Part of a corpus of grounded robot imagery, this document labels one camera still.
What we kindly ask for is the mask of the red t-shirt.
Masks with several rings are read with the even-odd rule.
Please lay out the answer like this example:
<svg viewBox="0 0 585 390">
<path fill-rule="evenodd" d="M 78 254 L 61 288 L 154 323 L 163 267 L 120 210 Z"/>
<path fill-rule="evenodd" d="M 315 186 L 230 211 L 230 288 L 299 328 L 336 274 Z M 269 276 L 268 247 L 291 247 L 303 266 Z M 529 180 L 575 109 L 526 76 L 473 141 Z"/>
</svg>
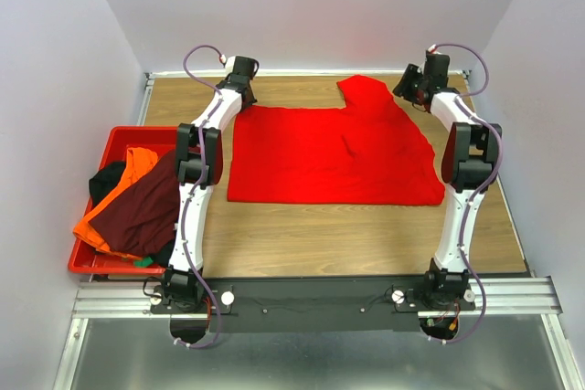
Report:
<svg viewBox="0 0 585 390">
<path fill-rule="evenodd" d="M 237 116 L 230 202 L 442 203 L 434 150 L 387 85 L 355 75 L 337 87 L 342 108 L 254 105 Z"/>
</svg>

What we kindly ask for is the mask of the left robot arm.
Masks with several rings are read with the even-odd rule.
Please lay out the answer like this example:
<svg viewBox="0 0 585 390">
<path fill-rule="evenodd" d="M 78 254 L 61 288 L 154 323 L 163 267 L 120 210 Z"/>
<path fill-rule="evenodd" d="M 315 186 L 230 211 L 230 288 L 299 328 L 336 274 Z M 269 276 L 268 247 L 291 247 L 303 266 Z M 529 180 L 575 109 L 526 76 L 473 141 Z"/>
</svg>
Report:
<svg viewBox="0 0 585 390">
<path fill-rule="evenodd" d="M 179 214 L 163 293 L 183 312 L 195 311 L 209 293 L 202 280 L 203 235 L 209 201 L 223 173 L 223 132 L 256 102 L 251 82 L 259 61 L 243 56 L 221 61 L 226 76 L 212 87 L 211 102 L 196 119 L 179 124 L 176 133 Z"/>
</svg>

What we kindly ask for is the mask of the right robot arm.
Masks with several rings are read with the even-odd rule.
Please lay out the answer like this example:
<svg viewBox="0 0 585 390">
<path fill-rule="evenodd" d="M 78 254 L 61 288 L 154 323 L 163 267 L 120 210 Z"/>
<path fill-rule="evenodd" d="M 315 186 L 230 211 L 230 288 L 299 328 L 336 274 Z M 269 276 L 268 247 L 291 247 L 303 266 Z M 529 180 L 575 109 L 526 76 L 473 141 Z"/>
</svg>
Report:
<svg viewBox="0 0 585 390">
<path fill-rule="evenodd" d="M 432 310 L 465 298 L 474 275 L 470 248 L 477 212 L 503 161 L 502 128 L 480 118 L 448 85 L 450 57 L 439 45 L 426 50 L 424 65 L 409 64 L 393 93 L 419 105 L 448 132 L 441 161 L 446 215 L 439 246 L 413 298 Z"/>
</svg>

